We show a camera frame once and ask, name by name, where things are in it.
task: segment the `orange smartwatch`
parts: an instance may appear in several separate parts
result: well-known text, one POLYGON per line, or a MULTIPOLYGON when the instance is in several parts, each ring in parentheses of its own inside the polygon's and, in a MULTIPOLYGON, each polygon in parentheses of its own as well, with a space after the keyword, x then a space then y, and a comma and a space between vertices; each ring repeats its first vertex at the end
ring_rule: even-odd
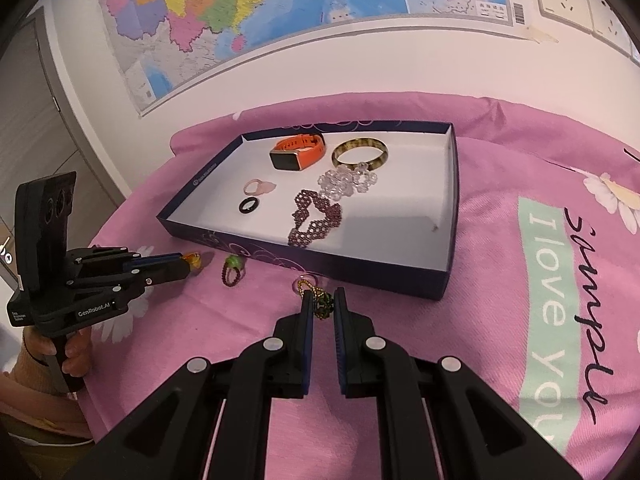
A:
POLYGON ((321 134, 300 134, 282 139, 269 156, 276 170, 302 171, 320 160, 325 152, 321 134))

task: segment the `box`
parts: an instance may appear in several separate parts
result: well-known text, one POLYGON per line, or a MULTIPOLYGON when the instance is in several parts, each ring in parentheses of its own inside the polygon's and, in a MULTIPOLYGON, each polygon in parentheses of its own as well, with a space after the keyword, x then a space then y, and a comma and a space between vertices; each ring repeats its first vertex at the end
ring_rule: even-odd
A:
MULTIPOLYGON (((354 163, 379 155, 375 148, 344 153, 354 163)), ((443 297, 458 223, 458 154, 452 124, 367 121, 313 124, 237 137, 186 184, 158 215, 173 236, 248 258, 328 278, 419 298, 443 297), (326 155, 303 171, 276 170, 269 156, 281 139, 322 133, 326 155), (331 153, 346 140, 373 137, 388 147, 388 161, 366 193, 343 197, 342 222, 305 248, 287 244, 294 198, 320 191, 318 178, 334 169, 331 153), (242 214, 244 184, 258 178, 276 189, 242 214)), ((308 222, 324 218, 313 205, 308 222)))

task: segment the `pink tablecloth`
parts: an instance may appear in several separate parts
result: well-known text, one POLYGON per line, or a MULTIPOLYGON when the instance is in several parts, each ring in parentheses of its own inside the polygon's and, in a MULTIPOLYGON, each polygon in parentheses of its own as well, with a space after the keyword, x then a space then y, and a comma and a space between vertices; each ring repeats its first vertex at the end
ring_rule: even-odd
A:
MULTIPOLYGON (((414 356, 462 358, 586 480, 601 480, 640 424, 640 196, 632 191, 640 165, 598 131, 522 105, 418 93, 248 110, 174 135, 174 158, 94 243, 210 252, 171 238, 156 214, 215 153, 245 132, 356 120, 453 122, 461 200, 441 302, 339 284, 350 308, 414 356)), ((216 251, 199 275, 150 291, 130 314, 96 327, 95 369, 81 395, 96 438, 192 356, 235 357, 299 309, 298 272, 249 261, 245 279, 227 288, 225 257, 216 251)), ((273 403, 266 478, 379 478, 374 401, 340 396, 332 322, 316 320, 314 331, 309 396, 273 403)))

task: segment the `finger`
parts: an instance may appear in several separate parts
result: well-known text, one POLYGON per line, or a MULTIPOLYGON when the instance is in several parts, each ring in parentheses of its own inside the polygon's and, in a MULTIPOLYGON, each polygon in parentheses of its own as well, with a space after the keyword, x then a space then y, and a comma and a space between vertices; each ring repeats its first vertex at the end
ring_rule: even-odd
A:
POLYGON ((56 346, 48 337, 44 337, 38 330, 29 326, 24 329, 24 341, 31 353, 40 355, 55 355, 56 346))
POLYGON ((76 357, 83 353, 91 344, 91 327, 86 327, 69 338, 65 345, 67 357, 76 357))
POLYGON ((71 357, 62 363, 62 371, 72 377, 84 377, 91 369, 92 361, 89 353, 71 357))

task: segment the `daisy print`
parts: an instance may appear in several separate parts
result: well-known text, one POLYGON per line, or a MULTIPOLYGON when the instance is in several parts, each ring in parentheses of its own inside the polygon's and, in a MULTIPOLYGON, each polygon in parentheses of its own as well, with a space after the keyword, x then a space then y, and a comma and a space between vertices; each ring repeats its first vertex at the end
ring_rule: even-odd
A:
POLYGON ((586 177, 584 179, 584 187, 587 188, 601 206, 611 214, 619 213, 625 227, 631 234, 634 235, 638 232, 638 226, 640 226, 640 194, 616 184, 609 173, 596 176, 576 168, 572 168, 572 170, 586 177))
MULTIPOLYGON (((153 246, 143 246, 136 249, 136 252, 141 256, 151 256, 153 250, 153 246)), ((114 343, 119 343, 129 337, 133 332, 133 320, 140 319, 146 314, 149 308, 148 298, 153 290, 153 286, 148 286, 141 296, 129 301, 129 310, 126 313, 95 324, 94 333, 102 331, 100 339, 103 343, 109 339, 114 343)))

